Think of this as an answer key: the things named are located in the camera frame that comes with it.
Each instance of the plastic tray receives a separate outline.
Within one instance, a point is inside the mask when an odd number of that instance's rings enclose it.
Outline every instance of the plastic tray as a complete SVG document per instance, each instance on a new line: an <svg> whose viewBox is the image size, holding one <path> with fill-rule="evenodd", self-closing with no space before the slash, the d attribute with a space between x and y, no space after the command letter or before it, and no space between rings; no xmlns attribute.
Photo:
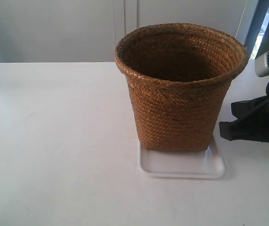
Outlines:
<svg viewBox="0 0 269 226"><path fill-rule="evenodd" d="M226 172L214 138L208 149L200 152L152 151L141 147L139 142L139 168L150 176L166 178L215 179Z"/></svg>

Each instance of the white table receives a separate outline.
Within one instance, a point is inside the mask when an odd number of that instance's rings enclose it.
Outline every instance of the white table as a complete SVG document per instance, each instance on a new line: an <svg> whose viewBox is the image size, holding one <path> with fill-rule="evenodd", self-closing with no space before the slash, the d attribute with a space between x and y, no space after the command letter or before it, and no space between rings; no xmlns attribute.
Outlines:
<svg viewBox="0 0 269 226"><path fill-rule="evenodd" d="M250 62L218 121L268 80ZM221 179L146 176L114 63L0 64L0 226L269 226L269 144L215 136Z"/></svg>

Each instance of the basket rim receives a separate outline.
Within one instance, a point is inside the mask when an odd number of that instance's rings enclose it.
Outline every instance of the basket rim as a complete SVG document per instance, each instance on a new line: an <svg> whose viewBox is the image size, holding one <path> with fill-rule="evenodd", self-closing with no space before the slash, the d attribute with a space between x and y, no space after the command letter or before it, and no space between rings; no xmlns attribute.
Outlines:
<svg viewBox="0 0 269 226"><path fill-rule="evenodd" d="M132 69L130 66L125 64L123 59L121 58L121 53L124 51L125 45L129 42L135 40L138 35L142 34L146 30L154 29L155 31L157 29L169 29L169 28L179 28L179 27L188 27L188 28L197 28L202 30L203 32L209 32L211 34L214 34L216 36L219 36L221 38L227 39L228 41L231 41L236 46L236 51L242 51L242 59L241 62L234 67L231 71L227 73L223 73L221 75L218 75L213 78L209 79L203 79L203 80L197 80L197 81L170 81L170 80L162 80L158 78L154 78L148 75L144 75L134 69ZM115 48L114 53L115 62L120 69L120 71L128 76L130 79L136 79L140 81L146 81L148 83L152 83L153 85L158 85L162 87L163 85L171 88L177 88L177 87L183 87L183 86L192 86L192 88L198 88L198 87L204 87L205 83L221 83L222 81L232 81L234 78L236 78L245 68L245 66L248 63L249 57L246 53L245 47L234 37L231 35L228 35L222 31L218 31L213 28L209 28L206 26L196 25L196 24L190 24L190 23L172 23L172 24L155 24L155 25L149 25L145 27L138 28L129 34L127 34L124 38L122 38L119 43L117 44Z"/></svg>

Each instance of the woven texture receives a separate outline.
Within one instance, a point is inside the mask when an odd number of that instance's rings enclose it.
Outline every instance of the woven texture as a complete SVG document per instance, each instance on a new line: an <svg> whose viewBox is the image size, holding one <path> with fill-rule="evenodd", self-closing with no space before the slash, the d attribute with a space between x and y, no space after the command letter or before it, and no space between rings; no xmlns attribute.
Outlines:
<svg viewBox="0 0 269 226"><path fill-rule="evenodd" d="M201 151L224 96L248 61L233 37L194 24L137 29L115 50L125 74L139 140L158 151Z"/></svg>

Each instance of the wicker basket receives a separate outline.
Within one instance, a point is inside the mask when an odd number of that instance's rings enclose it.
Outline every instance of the wicker basket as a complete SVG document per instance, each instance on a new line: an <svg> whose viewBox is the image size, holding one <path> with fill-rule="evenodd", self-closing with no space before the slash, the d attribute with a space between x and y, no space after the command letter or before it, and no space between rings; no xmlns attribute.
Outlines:
<svg viewBox="0 0 269 226"><path fill-rule="evenodd" d="M235 38L193 24L152 25L123 38L115 62L126 75L142 146L205 150L231 81L247 61Z"/></svg>

